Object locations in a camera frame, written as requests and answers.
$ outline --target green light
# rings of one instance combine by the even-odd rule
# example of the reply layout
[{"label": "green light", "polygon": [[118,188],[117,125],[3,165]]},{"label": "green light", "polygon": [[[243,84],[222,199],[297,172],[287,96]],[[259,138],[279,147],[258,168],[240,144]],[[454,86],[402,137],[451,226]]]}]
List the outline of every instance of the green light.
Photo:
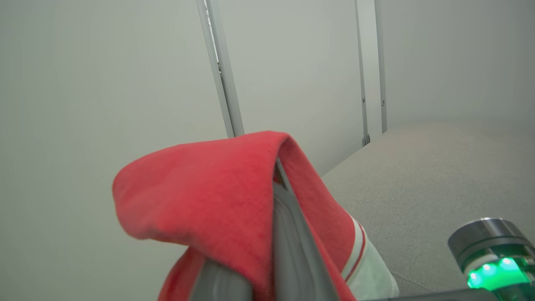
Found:
[{"label": "green light", "polygon": [[471,271],[467,284],[473,289],[484,288],[492,291],[513,284],[529,283],[529,281],[514,259],[503,258]]}]

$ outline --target white cloth section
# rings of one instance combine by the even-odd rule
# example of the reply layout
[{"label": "white cloth section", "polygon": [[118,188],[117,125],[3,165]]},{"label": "white cloth section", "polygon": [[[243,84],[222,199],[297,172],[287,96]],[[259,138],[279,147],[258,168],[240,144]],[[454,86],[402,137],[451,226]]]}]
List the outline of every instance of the white cloth section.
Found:
[{"label": "white cloth section", "polygon": [[[353,219],[355,225],[355,245],[349,257],[348,264],[350,264],[353,254],[356,253],[357,257],[360,254],[362,246],[362,232],[360,225]],[[368,239],[366,232],[364,231],[364,250],[362,257],[358,262],[357,267],[346,281],[347,286],[353,293],[353,296],[358,301],[373,300],[382,298],[392,298],[399,296],[399,288],[396,280],[390,273],[390,270],[386,267],[383,259]]]}]

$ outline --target red cloth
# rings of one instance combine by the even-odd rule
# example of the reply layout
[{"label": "red cloth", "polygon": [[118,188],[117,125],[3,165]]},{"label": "red cloth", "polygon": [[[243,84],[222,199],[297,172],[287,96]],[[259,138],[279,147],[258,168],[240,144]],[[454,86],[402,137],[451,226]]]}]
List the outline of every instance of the red cloth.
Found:
[{"label": "red cloth", "polygon": [[273,168],[279,156],[342,300],[340,276],[355,239],[349,214],[285,133],[177,145],[124,167],[113,182],[117,216],[138,239],[189,245],[159,301],[187,300],[205,257],[245,276],[254,298],[273,298]]}]

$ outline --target cylindrical device with green light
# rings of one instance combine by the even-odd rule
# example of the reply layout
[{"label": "cylindrical device with green light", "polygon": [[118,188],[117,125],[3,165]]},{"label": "cylindrical device with green light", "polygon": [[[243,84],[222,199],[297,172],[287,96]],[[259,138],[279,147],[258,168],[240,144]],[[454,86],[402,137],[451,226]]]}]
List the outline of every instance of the cylindrical device with green light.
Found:
[{"label": "cylindrical device with green light", "polygon": [[535,300],[535,248],[511,222],[484,218],[458,229],[448,246],[471,288],[502,300]]}]

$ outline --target white stripe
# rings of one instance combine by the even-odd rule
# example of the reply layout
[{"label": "white stripe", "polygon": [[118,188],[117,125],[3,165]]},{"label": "white stripe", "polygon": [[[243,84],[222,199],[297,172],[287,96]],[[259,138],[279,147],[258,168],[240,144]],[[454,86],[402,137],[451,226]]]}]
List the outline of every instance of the white stripe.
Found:
[{"label": "white stripe", "polygon": [[351,220],[353,221],[353,226],[355,227],[355,242],[353,243],[353,249],[351,250],[351,255],[349,255],[349,259],[347,260],[347,263],[342,270],[342,278],[344,280],[347,278],[347,276],[349,276],[349,273],[351,273],[351,269],[357,262],[357,259],[361,253],[361,247],[362,247],[361,227],[359,227],[357,221],[355,221],[355,219],[352,216],[351,216]]}]

